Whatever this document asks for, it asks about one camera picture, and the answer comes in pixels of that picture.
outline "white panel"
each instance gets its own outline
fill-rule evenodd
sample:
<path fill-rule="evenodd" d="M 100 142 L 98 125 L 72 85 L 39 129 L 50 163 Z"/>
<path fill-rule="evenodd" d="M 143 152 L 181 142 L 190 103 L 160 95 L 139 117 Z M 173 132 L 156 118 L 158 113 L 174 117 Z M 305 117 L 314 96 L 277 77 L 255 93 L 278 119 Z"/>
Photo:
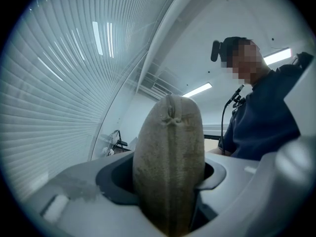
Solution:
<path fill-rule="evenodd" d="M 316 60 L 304 71 L 284 101 L 302 136 L 316 136 Z"/>
<path fill-rule="evenodd" d="M 0 63 L 1 156 L 21 200 L 65 168 L 88 160 L 107 110 L 171 2 L 30 4 Z M 137 84 L 138 77 L 130 80 Z M 124 89 L 117 101 L 128 104 L 135 91 Z M 123 113 L 112 115 L 115 120 Z"/>

